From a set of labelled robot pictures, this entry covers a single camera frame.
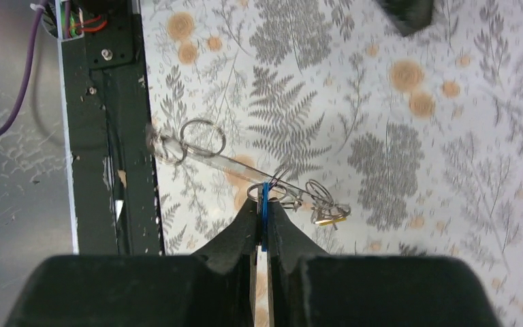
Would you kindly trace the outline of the blue tagged key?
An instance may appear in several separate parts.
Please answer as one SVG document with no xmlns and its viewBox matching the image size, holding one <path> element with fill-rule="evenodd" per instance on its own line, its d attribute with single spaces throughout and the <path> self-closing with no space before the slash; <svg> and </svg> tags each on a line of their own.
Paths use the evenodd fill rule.
<svg viewBox="0 0 523 327">
<path fill-rule="evenodd" d="M 267 252 L 268 248 L 268 194 L 269 194 L 269 183 L 262 183 L 261 193 L 259 194 L 259 215 L 261 217 L 261 250 Z"/>
</svg>

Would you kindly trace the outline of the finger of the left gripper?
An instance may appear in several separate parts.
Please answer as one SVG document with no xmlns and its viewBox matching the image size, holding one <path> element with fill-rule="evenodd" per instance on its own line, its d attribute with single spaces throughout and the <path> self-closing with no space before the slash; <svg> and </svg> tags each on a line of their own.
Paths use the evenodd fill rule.
<svg viewBox="0 0 523 327">
<path fill-rule="evenodd" d="M 422 31 L 432 22 L 433 0 L 377 0 L 377 4 L 403 37 Z"/>
</svg>

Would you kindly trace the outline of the yellow tagged key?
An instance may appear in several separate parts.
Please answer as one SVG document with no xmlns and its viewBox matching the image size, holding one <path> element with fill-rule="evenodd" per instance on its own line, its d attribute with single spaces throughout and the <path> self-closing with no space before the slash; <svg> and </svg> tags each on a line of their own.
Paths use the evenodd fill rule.
<svg viewBox="0 0 523 327">
<path fill-rule="evenodd" d="M 330 224 L 334 224 L 334 223 L 340 223 L 340 222 L 346 221 L 346 220 L 347 220 L 346 217 L 337 217 L 335 219 L 319 220 L 319 221 L 316 221 L 315 224 L 316 225 L 320 225 L 320 226 L 324 226 L 324 225 L 330 225 Z"/>
</svg>

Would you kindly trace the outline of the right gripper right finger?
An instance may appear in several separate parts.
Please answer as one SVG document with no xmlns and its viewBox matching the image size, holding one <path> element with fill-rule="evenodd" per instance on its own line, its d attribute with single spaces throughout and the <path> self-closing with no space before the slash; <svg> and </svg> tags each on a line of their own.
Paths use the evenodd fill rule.
<svg viewBox="0 0 523 327">
<path fill-rule="evenodd" d="M 308 262 L 328 253 L 276 202 L 268 205 L 268 304 L 271 326 L 311 325 Z"/>
</svg>

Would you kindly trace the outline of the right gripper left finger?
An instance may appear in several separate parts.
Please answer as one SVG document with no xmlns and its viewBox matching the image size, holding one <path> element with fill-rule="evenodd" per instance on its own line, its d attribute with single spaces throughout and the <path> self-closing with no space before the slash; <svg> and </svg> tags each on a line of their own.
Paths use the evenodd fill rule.
<svg viewBox="0 0 523 327">
<path fill-rule="evenodd" d="M 247 200 L 234 220 L 191 255 L 192 326 L 253 326 L 257 278 L 258 217 Z"/>
</svg>

